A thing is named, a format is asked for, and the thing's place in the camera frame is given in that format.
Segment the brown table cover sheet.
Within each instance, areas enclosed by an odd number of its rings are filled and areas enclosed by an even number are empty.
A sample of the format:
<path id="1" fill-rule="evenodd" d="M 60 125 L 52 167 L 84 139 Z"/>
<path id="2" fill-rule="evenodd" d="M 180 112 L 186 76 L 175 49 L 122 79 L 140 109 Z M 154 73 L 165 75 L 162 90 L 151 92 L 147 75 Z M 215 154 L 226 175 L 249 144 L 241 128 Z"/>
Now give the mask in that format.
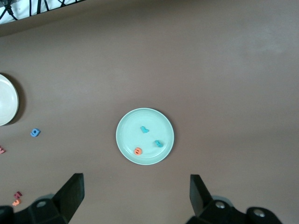
<path id="1" fill-rule="evenodd" d="M 199 174 L 238 210 L 299 224 L 299 0 L 86 0 L 1 25 L 0 74 L 20 99 L 0 126 L 0 205 L 83 173 L 71 224 L 185 224 Z M 157 164 L 118 149 L 137 108 L 173 126 Z"/>

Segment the beige plate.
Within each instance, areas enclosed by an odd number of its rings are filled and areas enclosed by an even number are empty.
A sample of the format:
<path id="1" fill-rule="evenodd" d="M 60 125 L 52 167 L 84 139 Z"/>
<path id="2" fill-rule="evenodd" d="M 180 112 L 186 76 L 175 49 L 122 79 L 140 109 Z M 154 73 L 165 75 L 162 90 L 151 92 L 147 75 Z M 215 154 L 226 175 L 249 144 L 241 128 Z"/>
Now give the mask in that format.
<path id="1" fill-rule="evenodd" d="M 0 126 L 8 124 L 17 114 L 19 96 L 15 86 L 0 74 Z"/>

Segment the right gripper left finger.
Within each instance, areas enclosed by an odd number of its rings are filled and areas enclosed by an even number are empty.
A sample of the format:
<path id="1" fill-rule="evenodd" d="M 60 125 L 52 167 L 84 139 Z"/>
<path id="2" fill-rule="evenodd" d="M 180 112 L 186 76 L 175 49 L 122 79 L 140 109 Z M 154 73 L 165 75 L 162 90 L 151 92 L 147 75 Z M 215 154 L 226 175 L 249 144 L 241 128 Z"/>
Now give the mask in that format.
<path id="1" fill-rule="evenodd" d="M 51 198 L 16 213 L 16 224 L 68 224 L 85 197 L 84 175 L 75 173 Z"/>

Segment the pale green plate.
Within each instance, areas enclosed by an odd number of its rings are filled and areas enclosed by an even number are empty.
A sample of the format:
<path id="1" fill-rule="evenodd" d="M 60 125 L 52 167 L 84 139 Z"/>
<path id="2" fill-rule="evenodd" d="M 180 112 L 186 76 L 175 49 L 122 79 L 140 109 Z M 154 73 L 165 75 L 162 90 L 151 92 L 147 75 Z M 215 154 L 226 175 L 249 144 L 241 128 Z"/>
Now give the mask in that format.
<path id="1" fill-rule="evenodd" d="M 141 126 L 149 129 L 149 132 L 143 133 Z M 125 158 L 135 164 L 148 166 L 161 162 L 170 154 L 175 134 L 171 122 L 164 114 L 151 108 L 137 108 L 121 118 L 115 139 Z M 163 147 L 158 147 L 155 140 L 159 140 Z M 134 154 L 136 147 L 142 149 L 141 155 Z"/>

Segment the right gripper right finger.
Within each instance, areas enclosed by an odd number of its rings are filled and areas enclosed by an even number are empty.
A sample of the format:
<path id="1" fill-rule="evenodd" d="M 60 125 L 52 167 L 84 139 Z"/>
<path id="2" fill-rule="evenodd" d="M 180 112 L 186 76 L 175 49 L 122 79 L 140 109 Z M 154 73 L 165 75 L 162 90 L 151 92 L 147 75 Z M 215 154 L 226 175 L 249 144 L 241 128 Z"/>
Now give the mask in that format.
<path id="1" fill-rule="evenodd" d="M 194 216 L 186 224 L 246 224 L 246 215 L 222 199 L 213 199 L 200 175 L 190 175 Z"/>

